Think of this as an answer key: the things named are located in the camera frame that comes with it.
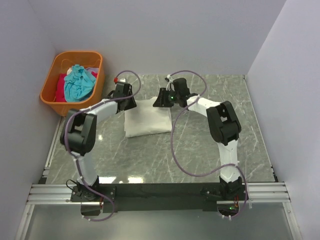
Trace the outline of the white t shirt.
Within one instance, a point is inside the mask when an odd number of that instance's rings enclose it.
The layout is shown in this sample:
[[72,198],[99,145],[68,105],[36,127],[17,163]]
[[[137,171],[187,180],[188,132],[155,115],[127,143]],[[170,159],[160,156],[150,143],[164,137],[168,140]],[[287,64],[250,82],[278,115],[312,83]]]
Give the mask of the white t shirt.
[[169,133],[172,115],[169,108],[153,107],[156,97],[138,100],[136,107],[124,112],[124,132],[127,138]]

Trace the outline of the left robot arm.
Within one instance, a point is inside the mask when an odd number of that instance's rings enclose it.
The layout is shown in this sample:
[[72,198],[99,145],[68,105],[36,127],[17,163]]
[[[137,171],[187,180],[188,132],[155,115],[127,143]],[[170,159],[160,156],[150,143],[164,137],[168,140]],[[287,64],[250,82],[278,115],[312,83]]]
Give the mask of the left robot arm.
[[136,106],[132,85],[120,80],[107,98],[92,106],[80,110],[72,108],[68,111],[60,143],[73,157],[78,171],[76,184],[79,192],[88,189],[96,193],[99,189],[99,176],[90,159],[96,142],[97,124]]

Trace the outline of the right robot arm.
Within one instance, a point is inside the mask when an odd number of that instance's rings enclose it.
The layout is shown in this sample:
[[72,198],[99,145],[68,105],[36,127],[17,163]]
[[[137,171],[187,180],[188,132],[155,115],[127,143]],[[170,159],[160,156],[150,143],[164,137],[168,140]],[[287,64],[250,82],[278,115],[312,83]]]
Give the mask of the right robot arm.
[[193,111],[207,118],[209,132],[217,143],[220,157],[219,198],[233,199],[242,187],[238,166],[238,139],[242,130],[240,121],[229,101],[216,102],[191,93],[187,80],[173,79],[168,75],[167,86],[159,90],[153,103],[155,108],[171,108],[178,104],[181,108]]

